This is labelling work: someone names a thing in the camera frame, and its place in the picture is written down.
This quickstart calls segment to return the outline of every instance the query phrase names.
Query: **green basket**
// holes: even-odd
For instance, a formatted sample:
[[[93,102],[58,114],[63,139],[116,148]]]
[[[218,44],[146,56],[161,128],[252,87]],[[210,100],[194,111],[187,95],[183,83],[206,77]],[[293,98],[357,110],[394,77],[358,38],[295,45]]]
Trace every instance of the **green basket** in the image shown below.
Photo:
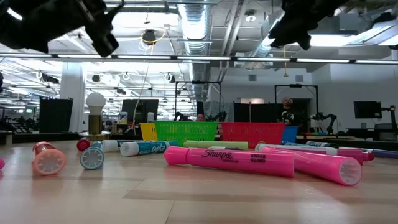
[[[214,141],[218,122],[155,121],[157,139],[178,141]]]

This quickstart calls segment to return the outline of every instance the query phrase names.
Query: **blue basket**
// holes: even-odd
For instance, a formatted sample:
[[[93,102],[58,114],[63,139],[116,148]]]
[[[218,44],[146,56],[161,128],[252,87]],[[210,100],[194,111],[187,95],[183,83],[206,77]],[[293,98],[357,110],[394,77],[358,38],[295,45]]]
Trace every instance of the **blue basket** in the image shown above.
[[[282,136],[282,144],[285,144],[286,142],[295,143],[298,131],[298,126],[286,126],[284,135]]]

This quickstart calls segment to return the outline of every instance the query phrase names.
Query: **wooden table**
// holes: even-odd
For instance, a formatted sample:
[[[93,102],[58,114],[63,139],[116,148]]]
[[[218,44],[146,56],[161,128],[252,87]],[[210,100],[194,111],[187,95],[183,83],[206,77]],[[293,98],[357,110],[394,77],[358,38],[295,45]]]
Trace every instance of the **wooden table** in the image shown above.
[[[68,157],[60,175],[32,175],[33,144],[0,148],[0,223],[37,224],[387,224],[398,222],[398,160],[363,166],[344,187],[296,172],[294,179],[192,166],[162,154],[106,153],[84,170],[76,141],[55,142]]]

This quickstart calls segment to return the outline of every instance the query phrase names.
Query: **computer monitor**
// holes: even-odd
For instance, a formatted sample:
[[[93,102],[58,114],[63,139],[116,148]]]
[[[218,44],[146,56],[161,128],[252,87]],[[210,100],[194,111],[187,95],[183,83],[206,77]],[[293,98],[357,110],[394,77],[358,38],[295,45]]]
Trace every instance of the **computer monitor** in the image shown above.
[[[127,120],[134,120],[134,108],[137,100],[123,100],[122,112],[127,112]],[[148,112],[153,112],[155,121],[157,119],[157,108],[159,107],[159,100],[139,100],[136,110],[136,122],[146,123]]]
[[[355,101],[356,119],[382,118],[380,101]]]

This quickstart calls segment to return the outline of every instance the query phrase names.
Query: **light bulb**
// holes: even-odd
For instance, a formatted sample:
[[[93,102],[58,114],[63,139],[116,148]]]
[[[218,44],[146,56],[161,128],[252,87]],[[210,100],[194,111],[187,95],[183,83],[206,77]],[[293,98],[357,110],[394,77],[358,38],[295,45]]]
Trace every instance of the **light bulb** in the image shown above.
[[[86,100],[90,115],[102,115],[106,100],[101,93],[91,93]]]

